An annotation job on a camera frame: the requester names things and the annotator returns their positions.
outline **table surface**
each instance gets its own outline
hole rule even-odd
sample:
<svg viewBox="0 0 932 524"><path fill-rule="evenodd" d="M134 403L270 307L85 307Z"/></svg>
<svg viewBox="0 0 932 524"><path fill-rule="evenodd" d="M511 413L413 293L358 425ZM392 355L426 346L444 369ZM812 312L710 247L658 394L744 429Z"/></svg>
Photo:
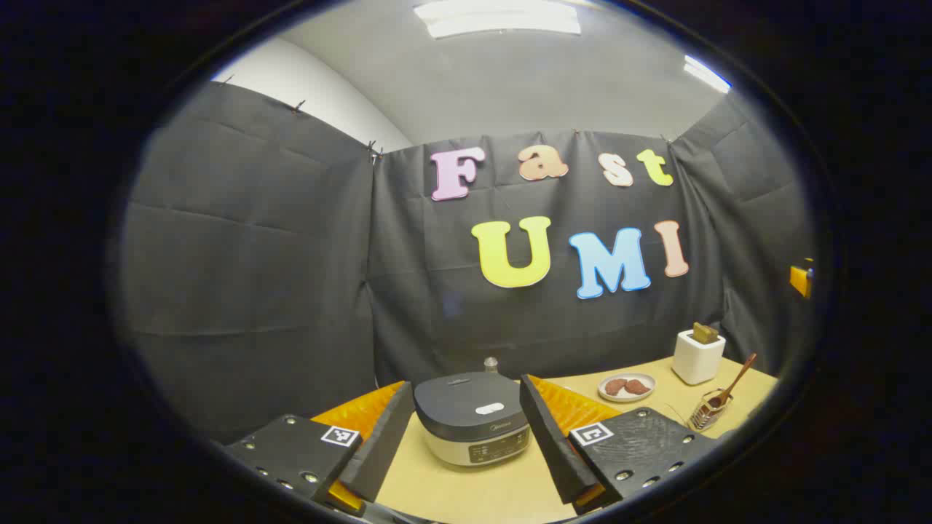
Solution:
<svg viewBox="0 0 932 524"><path fill-rule="evenodd" d="M718 375L690 386L670 367L673 357L590 375L547 379L597 400L621 412L650 407L685 425L700 397L716 388L726 388L741 365L723 358ZM657 380L654 392L631 403L615 403L598 395L598 384L616 373L647 373ZM773 389L776 379L749 369L734 388L732 405L702 434L718 438L741 425ZM570 504L560 502L550 470L534 438L519 455L478 468L455 466L434 457L424 442L424 426L418 414L411 415L389 472L376 498L377 503L447 524L542 524L576 517Z"/></svg>

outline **wooden spoon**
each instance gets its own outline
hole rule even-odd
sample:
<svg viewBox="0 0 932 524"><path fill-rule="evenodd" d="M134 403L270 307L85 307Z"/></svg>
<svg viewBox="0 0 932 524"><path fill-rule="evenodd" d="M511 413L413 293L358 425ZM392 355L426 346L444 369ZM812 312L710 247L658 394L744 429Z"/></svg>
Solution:
<svg viewBox="0 0 932 524"><path fill-rule="evenodd" d="M732 394L732 388L734 388L734 384L738 383L738 380L740 380L745 372L747 372L747 370L751 367L751 365L754 364L754 359L756 358L757 354L751 353L751 356L749 356L745 362L745 366L741 368L741 371L738 372L738 376L734 378L732 385L728 386L728 389L721 392L719 396L713 396L712 398L708 399L708 404L712 407L723 406L725 402L728 401L728 395Z"/></svg>

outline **yellow letter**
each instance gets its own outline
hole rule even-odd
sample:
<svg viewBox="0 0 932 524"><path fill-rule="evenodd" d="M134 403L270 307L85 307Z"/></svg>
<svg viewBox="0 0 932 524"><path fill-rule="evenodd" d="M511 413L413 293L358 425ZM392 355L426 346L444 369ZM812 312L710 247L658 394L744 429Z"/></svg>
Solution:
<svg viewBox="0 0 932 524"><path fill-rule="evenodd" d="M654 155L653 151L650 149L645 149L637 155L637 159L644 162L644 167L647 168L647 174L651 176L654 184L658 186L669 186L673 184L673 177L664 172L664 168L660 167L666 164L666 160L663 157L658 157Z"/></svg>
<svg viewBox="0 0 932 524"><path fill-rule="evenodd" d="M550 270L550 245L546 216L529 216L518 222L528 232L530 264L526 268L513 268L508 262L505 233L511 230L507 222L483 222L473 226L473 236L479 239L479 265L482 274L498 287L525 287L538 283Z"/></svg>
<svg viewBox="0 0 932 524"><path fill-rule="evenodd" d="M560 159L559 151L549 145L526 147L518 153L518 159L522 162L518 172L525 180L541 180L548 176L556 178L569 172L569 166Z"/></svg>

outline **rice cooker control panel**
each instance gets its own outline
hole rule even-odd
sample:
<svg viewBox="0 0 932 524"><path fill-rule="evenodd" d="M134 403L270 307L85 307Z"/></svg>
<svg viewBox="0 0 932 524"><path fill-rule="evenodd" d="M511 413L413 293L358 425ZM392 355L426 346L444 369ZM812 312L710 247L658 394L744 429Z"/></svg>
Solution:
<svg viewBox="0 0 932 524"><path fill-rule="evenodd" d="M480 464L513 455L528 446L530 427L499 440L469 446L469 462Z"/></svg>

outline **ceiling light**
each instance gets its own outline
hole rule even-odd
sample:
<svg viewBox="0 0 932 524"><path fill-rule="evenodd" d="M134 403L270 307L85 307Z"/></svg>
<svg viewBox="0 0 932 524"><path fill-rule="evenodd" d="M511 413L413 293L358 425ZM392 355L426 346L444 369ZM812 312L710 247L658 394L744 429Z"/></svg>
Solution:
<svg viewBox="0 0 932 524"><path fill-rule="evenodd" d="M711 69L691 56L686 57L686 65L683 66L683 70L720 92L727 93L732 88L732 85L726 82L724 78L716 75Z"/></svg>
<svg viewBox="0 0 932 524"><path fill-rule="evenodd" d="M414 12L434 38L503 29L582 32L576 9L545 0L442 0Z"/></svg>

